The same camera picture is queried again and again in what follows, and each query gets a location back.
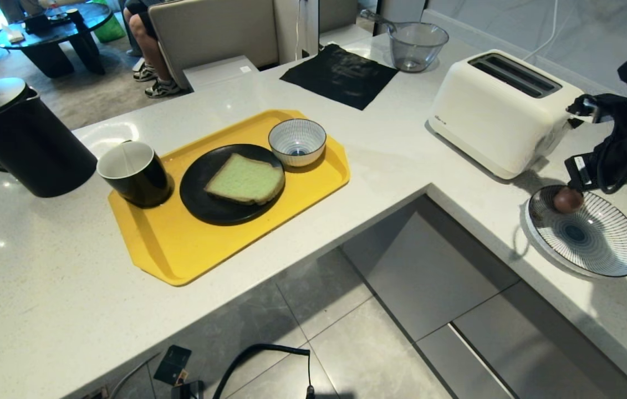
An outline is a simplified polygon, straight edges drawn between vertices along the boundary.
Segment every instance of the card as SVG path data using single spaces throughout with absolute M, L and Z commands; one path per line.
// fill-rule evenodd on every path
M 184 369 L 191 353 L 190 349 L 171 345 L 166 352 L 166 356 L 161 360 L 156 374 L 153 374 L 153 378 L 172 386 L 182 384 L 182 381 L 187 376 L 187 371 Z

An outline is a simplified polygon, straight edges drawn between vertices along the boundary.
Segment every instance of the bread slice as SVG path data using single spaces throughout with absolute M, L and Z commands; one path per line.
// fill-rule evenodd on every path
M 264 205 L 283 189 L 283 170 L 232 154 L 205 186 L 205 191 L 237 204 Z

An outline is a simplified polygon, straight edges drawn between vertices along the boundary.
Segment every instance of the yellow tray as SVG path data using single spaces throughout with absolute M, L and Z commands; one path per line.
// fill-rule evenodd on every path
M 286 171 L 286 186 L 280 198 L 257 219 L 217 226 L 187 211 L 180 198 L 180 183 L 196 159 L 229 144 L 257 144 L 268 149 L 271 128 L 293 118 L 305 116 L 298 111 L 265 111 L 161 156 L 166 171 L 175 180 L 175 190 L 160 207 L 134 207 L 112 191 L 109 203 L 134 265 L 171 285 L 186 285 L 346 185 L 350 170 L 345 151 L 328 136 L 323 162 L 305 172 Z

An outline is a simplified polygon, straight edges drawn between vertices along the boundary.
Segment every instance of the carpet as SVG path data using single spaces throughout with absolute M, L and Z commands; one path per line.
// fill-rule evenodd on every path
M 130 48 L 126 37 L 110 43 L 99 43 L 97 40 L 97 46 L 106 75 L 96 75 L 86 70 L 67 42 L 60 44 L 60 47 L 74 65 L 74 73 L 50 79 L 22 51 L 6 54 L 0 50 L 0 78 L 21 78 L 26 81 L 71 130 L 175 97 L 146 97 L 144 89 L 151 86 L 153 81 L 138 83 L 131 77 L 131 68 L 138 58 L 126 55 L 126 50 Z

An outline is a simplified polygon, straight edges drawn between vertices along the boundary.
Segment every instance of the green bag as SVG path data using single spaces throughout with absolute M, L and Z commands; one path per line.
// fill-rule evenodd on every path
M 108 6 L 108 4 L 106 3 L 106 0 L 92 0 L 92 2 L 100 3 L 105 6 Z M 96 38 L 98 38 L 101 43 L 107 43 L 112 40 L 120 39 L 126 36 L 126 32 L 121 27 L 121 24 L 119 23 L 119 21 L 116 21 L 115 16 L 111 16 L 111 18 L 109 18 L 107 23 L 102 25 L 97 30 L 94 30 L 94 34 L 96 35 Z

